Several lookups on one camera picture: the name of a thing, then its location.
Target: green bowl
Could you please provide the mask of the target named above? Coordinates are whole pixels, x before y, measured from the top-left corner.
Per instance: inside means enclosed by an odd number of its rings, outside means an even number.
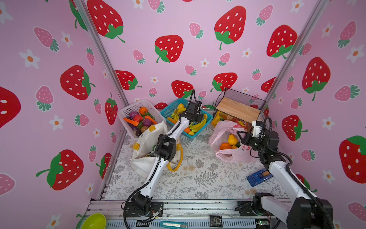
[[[105,229],[106,224],[105,216],[101,213],[95,213],[85,220],[81,229]]]

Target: wooden board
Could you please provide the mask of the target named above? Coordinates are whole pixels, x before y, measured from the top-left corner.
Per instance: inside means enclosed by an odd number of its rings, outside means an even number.
[[[257,120],[260,110],[244,105],[237,101],[224,97],[216,107],[219,111],[225,112],[234,117],[252,123]]]

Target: pink plastic bag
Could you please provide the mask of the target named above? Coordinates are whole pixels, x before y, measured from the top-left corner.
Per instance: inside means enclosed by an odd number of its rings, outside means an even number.
[[[255,162],[257,158],[250,156],[249,151],[251,148],[249,146],[241,144],[237,149],[220,150],[220,145],[227,143],[230,134],[235,135],[240,140],[237,131],[245,131],[245,129],[232,121],[219,121],[217,123],[209,140],[212,149],[216,152],[216,157],[223,162]]]

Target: strawberry wallpaper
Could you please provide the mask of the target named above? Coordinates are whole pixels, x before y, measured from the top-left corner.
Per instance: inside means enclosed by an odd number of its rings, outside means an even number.
[[[316,0],[84,0],[129,103],[265,99]]]
[[[0,0],[0,228],[79,228],[97,198],[122,102],[86,29],[72,0]]]
[[[293,172],[343,229],[366,228],[365,8],[328,4],[265,114]]]

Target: blue plastic basket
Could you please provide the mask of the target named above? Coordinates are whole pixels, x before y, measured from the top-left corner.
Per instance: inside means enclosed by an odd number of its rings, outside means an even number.
[[[170,117],[172,113],[174,113],[174,110],[177,109],[178,105],[182,103],[184,105],[184,107],[186,108],[188,106],[188,100],[186,99],[177,99],[176,101],[174,101],[173,103],[171,103],[170,105],[168,105],[166,108],[164,108],[160,113],[165,117],[165,119],[167,120],[167,122],[174,126],[174,124],[169,121],[167,119],[167,117]],[[187,134],[186,132],[183,131],[183,134],[185,134],[189,139],[194,139],[195,136],[197,136],[204,128],[206,128],[207,125],[210,124],[210,122],[212,121],[213,117],[212,117],[212,114],[210,113],[207,113],[206,111],[204,110],[201,110],[201,113],[202,114],[206,114],[207,115],[207,122],[206,124],[195,134],[195,135],[189,135]]]

